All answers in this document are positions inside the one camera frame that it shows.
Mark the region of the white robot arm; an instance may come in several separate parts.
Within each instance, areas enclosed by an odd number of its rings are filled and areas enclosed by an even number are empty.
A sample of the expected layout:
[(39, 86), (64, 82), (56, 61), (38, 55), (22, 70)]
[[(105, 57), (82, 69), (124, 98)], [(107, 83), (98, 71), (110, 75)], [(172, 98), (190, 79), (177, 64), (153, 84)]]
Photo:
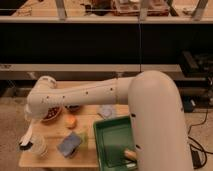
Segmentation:
[(56, 106), (126, 104), (139, 171), (193, 171), (179, 90), (165, 73), (148, 70), (71, 88), (57, 88), (42, 76), (27, 96), (25, 113), (34, 120)]

